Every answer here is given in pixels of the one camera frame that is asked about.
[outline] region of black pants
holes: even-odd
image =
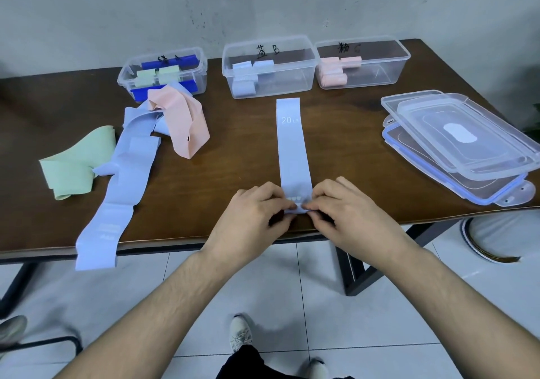
[[[285,375],[265,365],[259,351],[251,345],[242,345],[223,365],[216,379],[302,379],[300,376]]]

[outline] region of brown tabletop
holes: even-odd
[[[275,99],[300,97],[312,182],[345,176],[402,224],[431,222],[502,210],[477,206],[428,178],[382,139],[387,112],[380,99],[439,89],[492,106],[419,39],[403,41],[411,59],[394,85],[235,100],[221,75],[220,59],[208,62],[202,103],[210,140],[191,159],[179,157],[162,136],[148,186],[120,246],[159,246],[159,240],[205,237],[240,188],[280,184]],[[96,178],[91,193],[56,201],[38,160],[59,153],[102,125],[121,131],[124,108],[136,106],[116,79],[119,68],[27,76],[2,81],[0,153],[2,196],[0,253],[74,252],[81,230],[102,202],[109,178]],[[529,175],[540,188],[540,171]],[[540,193],[523,207],[539,207]],[[292,232],[314,231],[299,216]]]

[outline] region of floor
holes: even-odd
[[[540,336],[540,255],[515,265],[481,259],[452,227],[427,247],[498,307]],[[120,257],[116,269],[74,271],[73,261],[44,264],[15,314],[29,319],[25,341],[78,333],[87,346],[143,299],[190,253]],[[18,266],[0,266],[3,294]],[[459,378],[436,336],[383,278],[356,297],[343,294],[328,241],[271,246],[208,305],[180,345],[166,379],[213,378],[231,353],[228,325],[252,321],[265,361],[300,374],[320,357],[332,377]],[[49,379],[73,357],[71,343],[6,355],[0,378]]]

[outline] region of forearm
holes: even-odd
[[[56,379],[161,377],[195,320],[233,273],[216,267],[207,252],[192,254]]]
[[[403,245],[383,270],[466,378],[537,378],[540,341],[425,249]]]

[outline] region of wall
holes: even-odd
[[[0,76],[306,33],[421,38],[514,123],[540,101],[540,0],[0,0]]]

